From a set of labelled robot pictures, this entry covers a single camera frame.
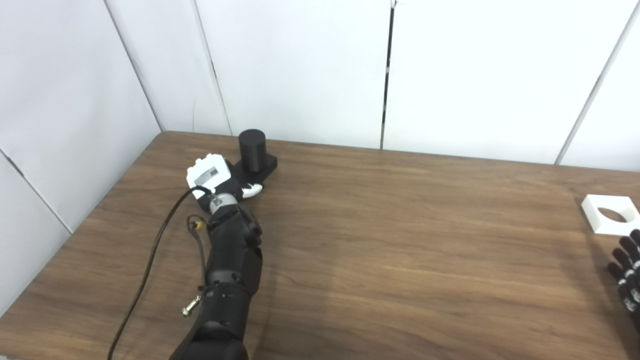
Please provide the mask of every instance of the circular hole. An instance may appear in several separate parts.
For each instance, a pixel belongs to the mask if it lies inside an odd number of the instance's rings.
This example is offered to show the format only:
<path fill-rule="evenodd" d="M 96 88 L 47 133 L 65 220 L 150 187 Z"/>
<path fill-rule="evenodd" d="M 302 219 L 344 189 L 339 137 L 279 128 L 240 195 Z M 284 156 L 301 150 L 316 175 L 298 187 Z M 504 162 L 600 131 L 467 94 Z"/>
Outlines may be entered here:
<path fill-rule="evenodd" d="M 605 208 L 598 208 L 598 211 L 603 214 L 605 217 L 613 220 L 613 221 L 617 221 L 617 222 L 628 222 L 627 219 L 625 219 L 622 215 L 620 215 L 619 213 L 613 211 L 613 210 L 609 210 L 609 209 L 605 209 Z"/>

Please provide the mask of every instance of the white robotic hand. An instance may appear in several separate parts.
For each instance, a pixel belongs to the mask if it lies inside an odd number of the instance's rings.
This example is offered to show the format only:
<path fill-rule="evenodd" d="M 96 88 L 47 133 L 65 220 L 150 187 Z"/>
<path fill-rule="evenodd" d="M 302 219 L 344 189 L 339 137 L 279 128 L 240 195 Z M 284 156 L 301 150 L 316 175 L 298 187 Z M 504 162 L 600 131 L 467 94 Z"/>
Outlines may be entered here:
<path fill-rule="evenodd" d="M 256 196 L 262 191 L 262 185 L 250 184 L 238 180 L 230 170 L 230 163 L 220 154 L 208 154 L 204 159 L 196 159 L 195 165 L 187 169 L 187 184 L 190 188 L 199 185 L 210 189 L 212 193 L 231 193 L 238 201 Z M 194 191 L 196 199 L 204 192 Z"/>

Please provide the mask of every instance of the metal connector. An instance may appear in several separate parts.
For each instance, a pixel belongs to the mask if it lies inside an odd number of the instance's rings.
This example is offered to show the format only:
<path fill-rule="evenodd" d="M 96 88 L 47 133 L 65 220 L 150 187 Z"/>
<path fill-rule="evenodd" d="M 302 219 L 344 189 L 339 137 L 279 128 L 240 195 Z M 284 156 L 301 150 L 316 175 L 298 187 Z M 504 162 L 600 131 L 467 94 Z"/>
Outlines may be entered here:
<path fill-rule="evenodd" d="M 220 204 L 222 204 L 222 199 L 217 197 L 216 194 L 211 195 L 211 201 L 213 201 L 213 204 L 215 206 L 219 206 Z"/>
<path fill-rule="evenodd" d="M 189 316 L 191 316 L 191 312 L 196 308 L 196 306 L 199 305 L 200 301 L 202 300 L 202 296 L 198 295 L 195 299 L 193 299 L 189 305 L 185 306 L 182 308 L 182 315 L 187 318 Z"/>

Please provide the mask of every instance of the white wall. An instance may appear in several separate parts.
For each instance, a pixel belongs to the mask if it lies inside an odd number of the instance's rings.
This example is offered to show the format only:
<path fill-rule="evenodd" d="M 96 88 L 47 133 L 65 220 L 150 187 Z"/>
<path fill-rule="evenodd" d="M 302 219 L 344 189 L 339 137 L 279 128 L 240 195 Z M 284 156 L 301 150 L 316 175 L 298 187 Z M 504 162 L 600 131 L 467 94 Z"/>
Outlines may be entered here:
<path fill-rule="evenodd" d="M 379 147 L 389 0 L 198 0 L 233 133 Z"/>
<path fill-rule="evenodd" d="M 640 25 L 631 31 L 562 165 L 640 171 Z"/>
<path fill-rule="evenodd" d="M 68 236 L 0 153 L 0 316 Z"/>
<path fill-rule="evenodd" d="M 73 231 L 159 132 L 140 82 L 100 0 L 6 3 L 0 64 L 0 147 Z"/>
<path fill-rule="evenodd" d="M 399 0 L 384 148 L 553 163 L 636 0 Z"/>
<path fill-rule="evenodd" d="M 195 0 L 106 0 L 165 130 L 230 135 Z"/>

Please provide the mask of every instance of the panel seam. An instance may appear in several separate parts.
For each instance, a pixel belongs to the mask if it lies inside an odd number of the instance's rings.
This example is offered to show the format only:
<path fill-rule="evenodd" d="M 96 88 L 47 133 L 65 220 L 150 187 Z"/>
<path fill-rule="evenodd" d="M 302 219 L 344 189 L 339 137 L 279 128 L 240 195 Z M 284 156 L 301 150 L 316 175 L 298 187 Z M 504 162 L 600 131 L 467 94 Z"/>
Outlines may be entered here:
<path fill-rule="evenodd" d="M 127 44 L 124 41 L 124 38 L 122 37 L 122 32 L 120 31 L 120 28 L 118 27 L 118 23 L 116 22 L 116 19 L 113 16 L 113 12 L 111 11 L 111 7 L 109 7 L 108 0 L 102 0 L 102 2 L 104 3 L 104 6 L 107 8 L 107 12 L 109 13 L 109 17 L 111 18 L 111 22 L 113 23 L 113 27 L 116 29 L 116 33 L 118 34 L 118 38 L 120 39 L 120 43 L 122 44 L 122 47 L 124 48 L 124 51 L 127 54 L 127 57 L 129 58 L 129 62 L 131 63 L 131 67 L 133 68 L 134 73 L 136 74 L 136 78 L 138 79 L 138 83 L 140 84 L 140 88 L 142 89 L 142 93 L 145 95 L 145 99 L 147 100 L 147 104 L 149 104 L 149 108 L 151 109 L 151 114 L 153 114 L 154 119 L 156 120 L 156 124 L 158 125 L 158 128 L 160 129 L 160 132 L 162 133 L 166 129 L 164 128 L 164 126 L 160 122 L 160 119 L 157 116 L 156 109 L 154 108 L 154 105 L 151 102 L 151 98 L 149 97 L 147 89 L 145 88 L 145 85 L 142 82 L 142 75 L 141 75 L 140 67 L 138 66 L 138 63 L 136 63 L 134 61 L 133 56 L 131 56 L 131 51 L 129 50 L 129 47 L 127 46 Z"/>
<path fill-rule="evenodd" d="M 40 199 L 40 201 L 42 201 L 42 203 L 47 207 L 47 209 L 53 214 L 53 216 L 56 217 L 56 219 L 60 222 L 60 224 L 65 228 L 65 230 L 67 230 L 67 232 L 69 233 L 69 235 L 73 234 L 73 231 L 71 231 L 71 229 L 69 228 L 69 226 L 67 226 L 67 224 L 62 220 L 62 218 L 60 218 L 60 216 L 58 216 L 58 214 L 53 210 L 53 208 L 51 207 L 51 205 L 44 199 L 44 197 L 42 197 L 42 194 L 33 186 L 33 184 L 31 184 L 31 182 L 29 181 L 29 179 L 27 179 L 27 177 L 24 175 L 24 173 L 22 172 L 22 170 L 20 170 L 20 168 L 18 167 L 18 165 L 16 165 L 16 163 L 9 157 L 9 155 L 6 154 L 6 152 L 0 148 L 0 154 L 2 154 L 4 156 L 4 158 L 9 162 L 9 164 L 13 167 L 13 169 L 15 169 L 15 171 L 18 173 L 18 175 L 20 175 L 20 177 L 24 180 L 25 183 L 27 183 L 27 185 L 33 190 L 33 192 L 38 196 L 38 198 Z"/>
<path fill-rule="evenodd" d="M 396 11 L 396 0 L 391 0 L 389 13 L 389 39 L 387 42 L 387 67 L 385 68 L 385 93 L 382 100 L 382 124 L 380 126 L 380 150 L 384 150 L 385 145 L 385 123 L 387 121 L 387 95 L 389 90 L 389 72 L 391 65 L 391 41 L 394 33 L 394 14 Z"/>
<path fill-rule="evenodd" d="M 613 50 L 611 51 L 611 54 L 607 59 L 607 62 L 602 68 L 602 71 L 598 76 L 598 79 L 593 85 L 593 88 L 591 89 L 591 92 L 589 93 L 589 96 L 587 97 L 587 100 L 584 103 L 584 106 L 580 110 L 580 113 L 578 114 L 577 119 L 573 123 L 573 127 L 571 128 L 571 131 L 569 132 L 569 135 L 567 135 L 566 140 L 564 141 L 564 144 L 560 149 L 560 153 L 558 153 L 556 162 L 554 163 L 555 165 L 561 164 L 562 160 L 564 159 L 564 156 L 566 155 L 566 152 L 569 150 L 569 147 L 571 146 L 573 139 L 575 138 L 575 135 L 578 133 L 578 130 L 580 129 L 580 126 L 582 125 L 584 118 L 587 116 L 589 109 L 591 109 L 591 105 L 593 104 L 593 101 L 598 95 L 598 92 L 600 91 L 600 88 L 602 87 L 602 84 L 604 83 L 606 76 L 608 75 L 616 58 L 618 57 L 618 53 L 620 53 L 622 46 L 627 40 L 627 37 L 631 32 L 631 29 L 633 28 L 636 18 L 638 17 L 638 13 L 640 13 L 640 1 L 638 1 L 638 3 L 636 4 L 636 7 L 631 12 L 631 16 L 629 17 L 629 20 L 625 24 L 625 27 L 622 29 L 622 33 L 620 34 L 620 37 L 618 37 L 618 41 L 616 41 L 616 44 L 614 45 Z"/>
<path fill-rule="evenodd" d="M 234 132 L 231 128 L 231 121 L 229 121 L 229 115 L 227 113 L 227 106 L 225 105 L 225 100 L 222 96 L 222 90 L 220 89 L 220 82 L 218 81 L 218 75 L 216 73 L 216 67 L 213 65 L 213 60 L 211 58 L 211 49 L 209 48 L 209 41 L 207 40 L 207 34 L 204 32 L 204 25 L 202 24 L 202 17 L 200 16 L 200 9 L 198 7 L 198 3 L 196 0 L 191 0 L 191 6 L 193 7 L 193 13 L 195 15 L 196 25 L 198 26 L 198 34 L 200 35 L 200 41 L 202 42 L 205 50 L 205 56 L 207 57 L 207 66 L 209 66 L 209 73 L 213 80 L 213 83 L 218 90 L 218 100 L 222 105 L 222 112 L 225 115 L 225 119 L 227 120 L 227 127 L 229 128 L 229 134 L 233 136 Z"/>

